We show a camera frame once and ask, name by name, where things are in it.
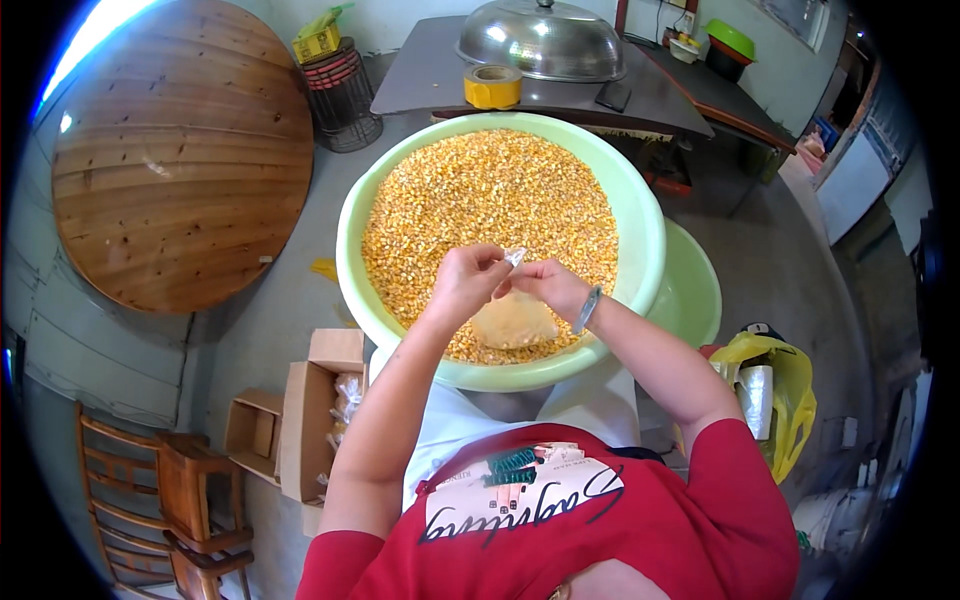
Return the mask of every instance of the roll of tape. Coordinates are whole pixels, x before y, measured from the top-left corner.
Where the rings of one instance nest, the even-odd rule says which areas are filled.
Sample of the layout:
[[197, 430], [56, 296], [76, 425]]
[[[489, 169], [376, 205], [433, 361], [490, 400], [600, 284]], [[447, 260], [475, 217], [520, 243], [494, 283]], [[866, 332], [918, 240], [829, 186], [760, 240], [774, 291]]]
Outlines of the roll of tape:
[[522, 78], [515, 66], [477, 64], [464, 73], [464, 96], [477, 108], [512, 108], [520, 102]]

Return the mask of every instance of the wooden stool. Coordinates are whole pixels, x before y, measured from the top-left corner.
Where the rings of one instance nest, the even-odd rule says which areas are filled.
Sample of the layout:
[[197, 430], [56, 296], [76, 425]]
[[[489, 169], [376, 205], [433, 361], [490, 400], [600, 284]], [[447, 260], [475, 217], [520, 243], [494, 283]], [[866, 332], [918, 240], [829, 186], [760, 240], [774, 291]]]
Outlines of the wooden stool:
[[[156, 453], [156, 485], [160, 514], [183, 544], [200, 554], [213, 554], [253, 538], [244, 527], [242, 471], [226, 456], [197, 443], [195, 436], [160, 432]], [[206, 503], [206, 476], [225, 473], [230, 479], [233, 530], [213, 533]]]
[[171, 531], [163, 532], [163, 537], [170, 542], [170, 562], [174, 568], [177, 592], [186, 600], [221, 600], [220, 577], [238, 569], [244, 598], [250, 599], [247, 573], [243, 567], [253, 562], [253, 552], [244, 550], [231, 555], [221, 551], [224, 558], [217, 560], [184, 546]]

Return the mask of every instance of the round wooden tabletop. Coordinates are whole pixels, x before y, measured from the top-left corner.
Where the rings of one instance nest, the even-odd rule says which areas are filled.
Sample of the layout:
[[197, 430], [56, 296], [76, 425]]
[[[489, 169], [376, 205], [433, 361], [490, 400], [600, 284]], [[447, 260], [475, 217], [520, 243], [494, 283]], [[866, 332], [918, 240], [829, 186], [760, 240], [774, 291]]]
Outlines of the round wooden tabletop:
[[126, 306], [187, 313], [276, 259], [313, 171], [313, 127], [286, 46], [219, 0], [139, 15], [67, 92], [54, 213], [77, 269]]

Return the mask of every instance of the bracelet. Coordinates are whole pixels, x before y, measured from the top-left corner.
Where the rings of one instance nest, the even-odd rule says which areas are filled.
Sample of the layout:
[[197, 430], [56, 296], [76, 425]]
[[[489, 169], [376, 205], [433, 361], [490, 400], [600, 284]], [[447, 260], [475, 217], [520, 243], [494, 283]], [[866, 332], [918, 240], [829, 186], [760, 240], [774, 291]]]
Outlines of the bracelet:
[[584, 327], [587, 326], [587, 321], [589, 321], [590, 315], [593, 314], [593, 309], [596, 308], [601, 296], [603, 296], [603, 286], [594, 285], [590, 293], [587, 294], [587, 301], [584, 302], [584, 307], [580, 309], [580, 316], [573, 322], [573, 335], [580, 335]]

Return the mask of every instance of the red shirt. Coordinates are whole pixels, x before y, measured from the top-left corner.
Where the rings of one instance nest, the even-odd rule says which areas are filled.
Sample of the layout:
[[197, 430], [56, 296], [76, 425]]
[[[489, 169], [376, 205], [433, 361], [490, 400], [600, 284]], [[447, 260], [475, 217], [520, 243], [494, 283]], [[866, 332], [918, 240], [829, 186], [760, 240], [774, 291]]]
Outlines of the red shirt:
[[574, 427], [508, 431], [464, 447], [421, 483], [386, 541], [350, 531], [316, 537], [297, 599], [545, 600], [607, 559], [673, 600], [788, 598], [796, 534], [746, 424], [707, 427], [688, 480], [656, 461], [611, 454]]

